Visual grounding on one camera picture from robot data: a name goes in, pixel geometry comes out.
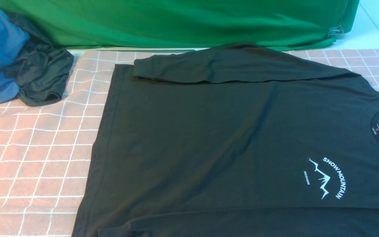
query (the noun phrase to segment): green fabric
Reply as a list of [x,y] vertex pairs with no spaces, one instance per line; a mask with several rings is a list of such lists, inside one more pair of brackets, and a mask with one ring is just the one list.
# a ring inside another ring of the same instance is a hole
[[0,0],[57,46],[194,48],[253,41],[276,50],[323,48],[358,0]]

